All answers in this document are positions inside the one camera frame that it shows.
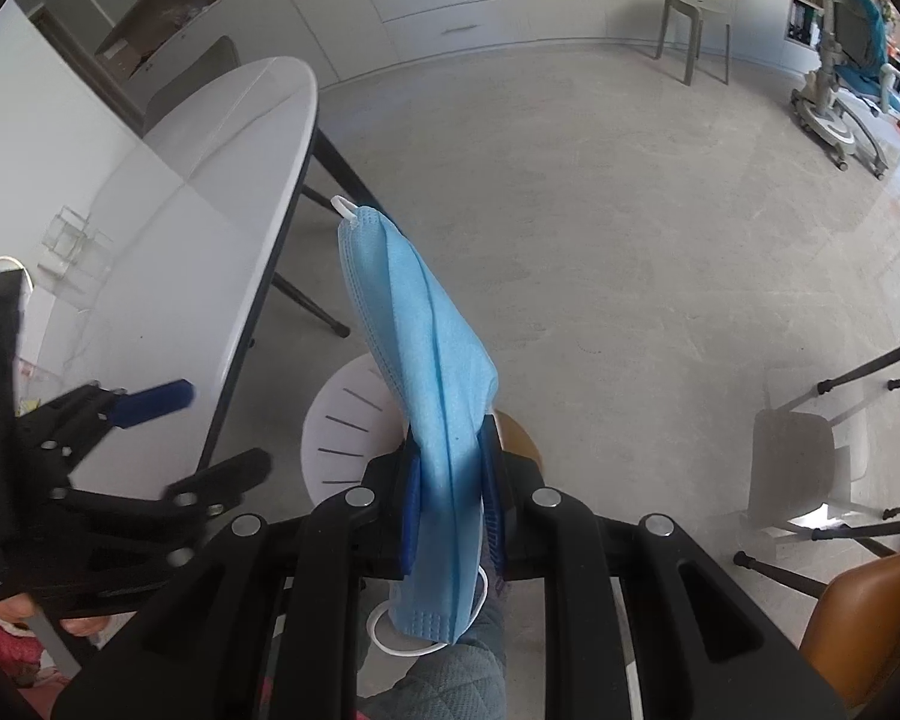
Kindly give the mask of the person's left hand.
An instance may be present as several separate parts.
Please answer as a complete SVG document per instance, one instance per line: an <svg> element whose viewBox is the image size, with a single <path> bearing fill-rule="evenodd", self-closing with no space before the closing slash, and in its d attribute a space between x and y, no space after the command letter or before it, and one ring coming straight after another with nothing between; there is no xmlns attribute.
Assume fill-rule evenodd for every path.
<svg viewBox="0 0 900 720"><path fill-rule="evenodd" d="M9 596L0 601L0 621L23 628L30 619L40 613L40 606L27 593ZM61 619L61 627L74 637L92 637L100 634L112 621L110 616L75 617Z"/></svg>

